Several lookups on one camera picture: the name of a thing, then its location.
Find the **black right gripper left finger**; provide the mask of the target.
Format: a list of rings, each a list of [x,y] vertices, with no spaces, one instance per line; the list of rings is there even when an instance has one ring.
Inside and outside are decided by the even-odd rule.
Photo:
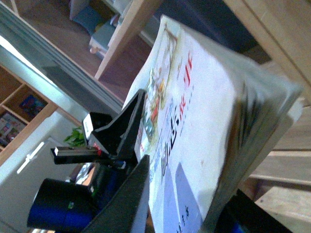
[[[145,232],[149,201],[150,156],[144,155],[112,200],[84,229],[85,233]]]

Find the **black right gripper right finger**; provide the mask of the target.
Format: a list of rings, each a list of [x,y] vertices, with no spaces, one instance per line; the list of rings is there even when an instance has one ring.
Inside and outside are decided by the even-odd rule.
[[[224,233],[290,233],[291,231],[238,190],[222,211]]]

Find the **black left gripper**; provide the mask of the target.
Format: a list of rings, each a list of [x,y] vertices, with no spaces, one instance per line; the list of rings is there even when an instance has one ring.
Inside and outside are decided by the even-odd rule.
[[[139,89],[115,118],[90,112],[82,121],[85,144],[51,149],[54,163],[99,162],[124,169],[126,162],[122,159],[130,159],[134,152],[145,95],[146,91]]]

